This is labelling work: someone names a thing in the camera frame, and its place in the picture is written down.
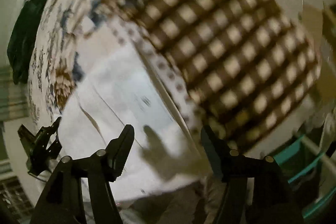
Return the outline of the floral fleece blanket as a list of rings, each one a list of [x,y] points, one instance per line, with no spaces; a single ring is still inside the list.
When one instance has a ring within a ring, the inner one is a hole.
[[[51,125],[85,76],[123,42],[101,0],[47,0],[29,68],[35,127]]]

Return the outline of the white pants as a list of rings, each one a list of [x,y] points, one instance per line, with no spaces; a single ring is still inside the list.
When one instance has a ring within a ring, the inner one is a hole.
[[[111,184],[116,201],[172,192],[205,176],[209,162],[171,103],[157,91],[132,44],[97,64],[68,99],[58,129],[66,155],[88,157],[135,131],[122,175]]]

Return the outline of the brown checkered bedsheet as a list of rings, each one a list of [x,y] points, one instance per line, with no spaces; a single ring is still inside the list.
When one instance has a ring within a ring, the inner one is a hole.
[[[248,151],[279,125],[321,73],[311,40],[275,0],[102,0],[138,24],[182,75],[187,99]]]

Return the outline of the dark green garment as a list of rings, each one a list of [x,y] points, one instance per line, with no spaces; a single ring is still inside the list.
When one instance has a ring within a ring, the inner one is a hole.
[[[26,1],[15,22],[7,47],[15,84],[26,84],[28,81],[30,59],[46,2],[47,0]]]

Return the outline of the teal plastic basket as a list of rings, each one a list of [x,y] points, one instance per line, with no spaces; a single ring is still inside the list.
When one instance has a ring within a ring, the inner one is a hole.
[[[313,152],[303,136],[293,136],[270,155],[288,180],[305,223],[322,223],[335,209],[335,177],[322,161],[321,152]]]

